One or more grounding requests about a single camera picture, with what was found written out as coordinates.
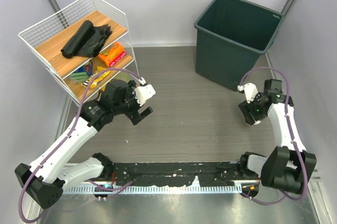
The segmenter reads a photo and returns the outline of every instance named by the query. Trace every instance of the cable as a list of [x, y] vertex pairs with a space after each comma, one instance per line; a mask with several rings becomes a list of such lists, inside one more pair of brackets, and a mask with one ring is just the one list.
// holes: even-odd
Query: cable
[[[131, 181], [129, 181], [128, 183], [126, 183], [125, 185], [123, 185], [122, 187], [119, 187], [119, 188], [117, 188], [117, 189], [115, 189], [115, 190], [119, 190], [118, 192], [116, 192], [116, 193], [114, 193], [114, 194], [112, 194], [112, 195], [110, 195], [110, 196], [107, 196], [107, 197], [105, 197], [105, 199], [111, 199], [111, 198], [113, 198], [113, 197], [116, 197], [118, 194], [120, 194], [120, 193], [122, 193], [122, 191], [124, 191], [129, 185], [131, 185], [133, 183], [133, 180], [131, 180]], [[111, 189], [107, 189], [107, 188], [105, 188], [105, 187], [102, 187], [104, 190], [106, 190], [106, 191], [111, 191]], [[74, 209], [67, 209], [67, 210], [63, 210], [63, 209], [57, 209], [56, 207], [54, 207], [55, 208], [55, 210], [57, 210], [57, 211], [60, 211], [60, 212], [74, 212], [74, 211], [77, 211], [77, 210], [79, 210], [80, 208], [82, 208], [82, 207], [84, 207], [84, 206], [86, 206], [86, 205], [88, 205], [89, 203], [91, 203], [91, 202], [93, 202], [93, 201], [95, 201], [95, 200], [97, 200], [97, 198], [93, 198], [93, 199], [91, 199], [91, 200], [88, 200], [87, 202], [85, 202], [85, 203], [83, 203], [82, 205], [80, 205], [80, 206], [78, 206], [78, 207], [76, 207], [76, 208], [74, 208]]]
[[284, 199], [285, 199], [285, 196], [283, 196], [281, 199], [275, 201], [275, 202], [264, 202], [262, 200], [259, 200], [259, 199], [255, 199], [255, 198], [252, 198], [250, 197], [249, 195], [245, 194], [245, 193], [241, 193], [243, 196], [245, 196], [246, 198], [249, 198], [250, 200], [253, 200], [254, 202], [258, 203], [258, 204], [261, 204], [261, 205], [264, 205], [264, 206], [271, 206], [271, 205], [276, 205], [278, 203], [281, 203]]
[[95, 76], [92, 77], [92, 79], [89, 81], [88, 83], [88, 86], [85, 88], [84, 92], [83, 92], [83, 95], [82, 95], [82, 99], [81, 99], [81, 102], [80, 102], [80, 105], [78, 107], [78, 110], [77, 110], [77, 113], [76, 113], [76, 116], [75, 116], [75, 121], [74, 121], [74, 124], [73, 126], [71, 127], [71, 129], [69, 130], [68, 134], [64, 137], [64, 139], [62, 141], [60, 141], [60, 143], [41, 161], [40, 165], [32, 172], [32, 174], [28, 177], [26, 183], [23, 185], [23, 188], [22, 188], [22, 191], [20, 193], [20, 196], [19, 196], [19, 202], [18, 202], [18, 211], [19, 211], [19, 215], [20, 215], [20, 218], [23, 222], [25, 223], [34, 223], [36, 221], [38, 221], [41, 217], [42, 217], [42, 214], [44, 211], [42, 211], [42, 213], [37, 217], [35, 218], [34, 220], [28, 220], [26, 219], [24, 213], [23, 213], [23, 209], [22, 209], [22, 203], [23, 203], [23, 197], [25, 195], [25, 192], [28, 188], [28, 185], [31, 183], [32, 179], [34, 178], [34, 176], [36, 175], [36, 173], [38, 172], [38, 170], [40, 170], [41, 168], [43, 168], [43, 165], [47, 162], [47, 160], [62, 146], [63, 143], [65, 143], [65, 141], [67, 141], [67, 139], [71, 136], [72, 132], [74, 131], [76, 125], [77, 125], [77, 122], [78, 122], [78, 119], [80, 118], [80, 113], [81, 113], [81, 109], [82, 109], [82, 106], [84, 104], [84, 100], [85, 100], [85, 96], [86, 94], [88, 93], [88, 90], [89, 90], [89, 87], [90, 85], [94, 82], [94, 80], [101, 74], [107, 72], [107, 71], [110, 71], [110, 70], [118, 70], [118, 71], [121, 71], [121, 72], [126, 72], [126, 73], [129, 73], [131, 75], [133, 75], [135, 78], [137, 78], [138, 80], [142, 80], [142, 77], [139, 76], [138, 74], [130, 71], [130, 70], [127, 70], [127, 69], [121, 69], [121, 68], [107, 68], [107, 69], [104, 69], [100, 72], [98, 72], [97, 74], [95, 74]]
[[129, 185], [131, 185], [133, 183], [133, 180], [129, 181], [128, 183], [126, 183], [125, 185], [118, 187], [118, 188], [105, 188], [103, 186], [100, 186], [99, 184], [96, 184], [94, 181], [91, 180], [87, 180], [87, 182], [92, 183], [94, 186], [96, 186], [97, 188], [99, 188], [100, 190], [104, 190], [104, 191], [119, 191], [119, 190], [124, 190], [126, 189], [126, 187], [128, 187]]
[[291, 126], [291, 122], [290, 122], [290, 117], [288, 116], [288, 103], [289, 103], [289, 96], [290, 96], [290, 85], [289, 85], [289, 81], [288, 79], [285, 77], [285, 75], [279, 71], [279, 70], [276, 70], [274, 68], [271, 68], [271, 67], [258, 67], [258, 68], [254, 68], [254, 69], [251, 69], [249, 70], [245, 75], [243, 75], [243, 77], [241, 78], [241, 81], [240, 81], [240, 86], [242, 86], [244, 80], [246, 79], [246, 77], [252, 73], [253, 71], [255, 70], [261, 70], [261, 69], [268, 69], [268, 70], [273, 70], [277, 73], [279, 73], [285, 83], [286, 83], [286, 95], [285, 95], [285, 102], [284, 102], [284, 112], [285, 112], [285, 116], [286, 116], [286, 122], [287, 122], [287, 125], [288, 125], [288, 129], [289, 129], [289, 134], [290, 134], [290, 137], [291, 137], [291, 140], [292, 140], [292, 144], [294, 145], [294, 148], [295, 148], [295, 151], [296, 151], [296, 154], [297, 154], [297, 157], [299, 158], [299, 161], [300, 161], [300, 165], [301, 165], [301, 169], [302, 169], [302, 172], [303, 172], [303, 191], [302, 191], [302, 195], [299, 196], [298, 198], [295, 198], [295, 197], [292, 197], [290, 196], [289, 194], [287, 194], [285, 191], [281, 191], [283, 194], [284, 194], [284, 197], [276, 202], [272, 202], [272, 204], [267, 204], [267, 205], [273, 205], [275, 203], [279, 203], [281, 202], [285, 197], [287, 198], [290, 198], [292, 200], [295, 200], [295, 201], [299, 201], [299, 200], [302, 200], [305, 198], [306, 194], [308, 193], [308, 175], [306, 174], [306, 168], [305, 168], [305, 165], [304, 165], [304, 161], [303, 161], [303, 158], [302, 158], [302, 155], [301, 155], [301, 152], [297, 146], [297, 143], [295, 141], [295, 135], [294, 135], [294, 131], [293, 131], [293, 128]]

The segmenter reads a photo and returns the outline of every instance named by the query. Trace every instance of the snack package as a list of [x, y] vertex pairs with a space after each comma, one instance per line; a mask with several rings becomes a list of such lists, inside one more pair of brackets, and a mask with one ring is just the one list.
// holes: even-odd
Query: snack package
[[[98, 72], [100, 72], [100, 71], [102, 71], [102, 70], [104, 70], [104, 69], [106, 69], [106, 68], [104, 68], [104, 67], [101, 67], [101, 66], [97, 66], [97, 72], [95, 72], [94, 74], [92, 74], [91, 76], [90, 76], [90, 78], [87, 80], [87, 81], [85, 81], [85, 82], [83, 82], [82, 83], [82, 86], [84, 86], [84, 87], [87, 87], [88, 86], [88, 84], [89, 84], [89, 81], [93, 78], [93, 76], [95, 76], [95, 74], [96, 73], [98, 73]], [[103, 73], [103, 74], [101, 74], [98, 78], [96, 78], [95, 80], [94, 80], [94, 82], [90, 85], [90, 89], [93, 89], [93, 88], [95, 88], [107, 75], [109, 75], [109, 73], [110, 73], [110, 71], [108, 70], [107, 72], [105, 72], [105, 73]]]
[[110, 66], [111, 63], [123, 52], [123, 46], [118, 42], [114, 42], [108, 48], [100, 52], [98, 57], [106, 66]]
[[112, 62], [110, 63], [109, 67], [113, 67], [119, 60], [121, 60], [126, 55], [126, 52], [121, 53], [118, 55]]
[[76, 71], [69, 75], [69, 79], [75, 83], [83, 83], [93, 73], [93, 62], [89, 61], [88, 64], [81, 66]]

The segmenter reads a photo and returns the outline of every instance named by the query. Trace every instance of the bin rim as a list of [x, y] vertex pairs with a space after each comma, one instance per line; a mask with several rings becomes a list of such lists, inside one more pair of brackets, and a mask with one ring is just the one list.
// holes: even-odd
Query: bin rim
[[206, 32], [206, 33], [208, 33], [208, 34], [211, 34], [211, 35], [217, 37], [218, 39], [221, 39], [221, 40], [226, 41], [226, 42], [228, 42], [228, 43], [231, 43], [231, 44], [233, 44], [233, 45], [236, 45], [236, 46], [239, 46], [239, 47], [241, 47], [241, 48], [245, 48], [245, 49], [251, 50], [251, 51], [253, 51], [253, 52], [255, 52], [255, 53], [258, 53], [258, 54], [266, 54], [267, 51], [269, 50], [270, 46], [271, 46], [271, 45], [273, 44], [273, 42], [275, 41], [275, 39], [276, 39], [276, 37], [277, 37], [277, 34], [279, 33], [279, 29], [280, 29], [280, 27], [281, 27], [281, 24], [283, 23], [284, 15], [283, 15], [282, 13], [278, 12], [278, 11], [272, 10], [272, 9], [270, 9], [270, 8], [261, 6], [261, 5], [256, 4], [256, 3], [252, 3], [252, 2], [249, 2], [249, 1], [246, 1], [246, 0], [238, 0], [238, 1], [246, 2], [246, 3], [249, 3], [249, 4], [251, 4], [251, 5], [254, 5], [254, 6], [263, 8], [263, 9], [265, 9], [265, 10], [268, 10], [268, 11], [270, 11], [270, 12], [273, 12], [273, 13], [275, 13], [275, 14], [278, 14], [278, 15], [280, 15], [280, 17], [281, 17], [280, 22], [279, 22], [278, 26], [276, 27], [276, 29], [275, 29], [275, 31], [274, 31], [274, 34], [272, 35], [272, 37], [271, 37], [269, 43], [267, 44], [266, 48], [265, 48], [264, 50], [259, 50], [259, 49], [255, 49], [255, 48], [250, 47], [250, 46], [246, 46], [246, 45], [244, 45], [244, 44], [240, 44], [240, 43], [238, 43], [238, 42], [236, 42], [236, 41], [234, 41], [234, 40], [228, 39], [228, 38], [226, 38], [226, 37], [220, 36], [220, 35], [218, 35], [217, 33], [214, 33], [214, 32], [212, 32], [212, 31], [209, 31], [208, 29], [205, 29], [205, 28], [203, 28], [203, 27], [201, 27], [201, 26], [198, 25], [198, 22], [200, 21], [200, 19], [201, 19], [201, 18], [204, 16], [204, 14], [209, 10], [209, 8], [213, 5], [213, 3], [214, 3], [215, 1], [216, 1], [216, 0], [212, 0], [212, 2], [208, 5], [208, 7], [201, 13], [201, 15], [199, 16], [199, 18], [194, 22], [194, 27], [195, 27], [196, 29], [200, 30], [200, 31]]

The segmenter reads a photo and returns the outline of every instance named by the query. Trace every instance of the wooden shelf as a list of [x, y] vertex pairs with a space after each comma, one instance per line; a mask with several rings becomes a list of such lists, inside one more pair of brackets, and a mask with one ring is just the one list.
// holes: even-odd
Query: wooden shelf
[[[104, 65], [98, 58], [93, 58], [93, 70], [97, 70], [97, 66], [102, 66], [107, 68], [106, 65]], [[126, 54], [120, 61], [118, 61], [117, 64], [114, 65], [116, 68], [124, 68], [128, 64], [130, 64], [133, 61], [133, 57], [129, 54]], [[89, 97], [91, 97], [95, 92], [100, 90], [106, 83], [108, 83], [113, 76], [117, 73], [116, 70], [112, 70], [109, 75], [107, 75], [95, 88], [89, 89], [85, 100], [87, 100]], [[69, 78], [66, 78], [64, 80], [66, 84], [69, 86], [69, 88], [73, 91], [73, 93], [76, 95], [76, 97], [81, 100], [85, 87], [82, 86], [81, 84], [77, 84], [72, 82]]]
[[107, 16], [103, 15], [101, 12], [94, 11], [82, 18], [81, 20], [77, 21], [70, 27], [64, 29], [57, 35], [51, 37], [47, 41], [35, 47], [37, 52], [39, 52], [45, 59], [47, 59], [47, 61], [55, 68], [55, 70], [62, 78], [65, 78], [89, 60], [89, 58], [87, 57], [79, 56], [74, 56], [73, 58], [68, 59], [62, 56], [61, 53], [61, 49], [63, 48], [63, 46], [76, 33], [76, 31], [85, 20], [90, 20], [94, 24], [94, 26], [102, 26], [105, 24], [109, 24], [111, 26], [111, 30], [113, 32], [107, 39], [105, 46], [109, 45], [113, 41], [116, 41], [121, 36], [127, 33], [126, 28], [114, 22]]

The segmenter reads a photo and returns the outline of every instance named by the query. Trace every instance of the white wire rack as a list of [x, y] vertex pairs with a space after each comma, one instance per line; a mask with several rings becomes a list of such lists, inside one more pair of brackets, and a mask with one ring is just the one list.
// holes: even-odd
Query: white wire rack
[[[80, 102], [79, 99], [76, 97], [74, 92], [64, 81], [64, 79], [71, 73], [68, 73], [66, 76], [61, 76], [53, 66], [53, 63], [49, 62], [45, 58], [45, 55], [41, 55], [36, 48], [37, 46], [41, 45], [48, 39], [52, 38], [56, 34], [60, 33], [64, 29], [68, 28], [69, 26], [73, 25], [74, 23], [83, 19], [84, 17], [88, 16], [90, 13], [94, 11], [99, 11], [100, 13], [107, 16], [108, 18], [110, 18], [111, 20], [113, 20], [114, 22], [116, 22], [117, 24], [121, 25], [126, 29], [126, 32], [121, 34], [114, 41], [106, 43], [103, 46], [103, 49], [105, 49], [107, 46], [109, 46], [116, 40], [120, 42], [125, 48], [125, 51], [133, 57], [134, 60], [132, 62], [135, 63], [135, 69], [138, 73], [138, 67], [135, 60], [133, 46], [131, 43], [131, 37], [128, 32], [126, 15], [124, 12], [120, 11], [118, 8], [112, 6], [111, 4], [109, 4], [104, 0], [76, 0], [75, 2], [69, 4], [65, 8], [56, 12], [55, 14], [49, 16], [48, 18], [23, 30], [18, 35], [77, 105]], [[125, 40], [121, 40], [121, 37], [125, 35], [127, 35], [127, 38], [125, 38], [125, 40], [127, 40], [128, 42], [126, 42]], [[73, 71], [75, 71], [81, 65], [86, 64], [90, 60], [91, 59], [88, 58], [87, 60], [83, 61], [76, 68], [74, 68]]]

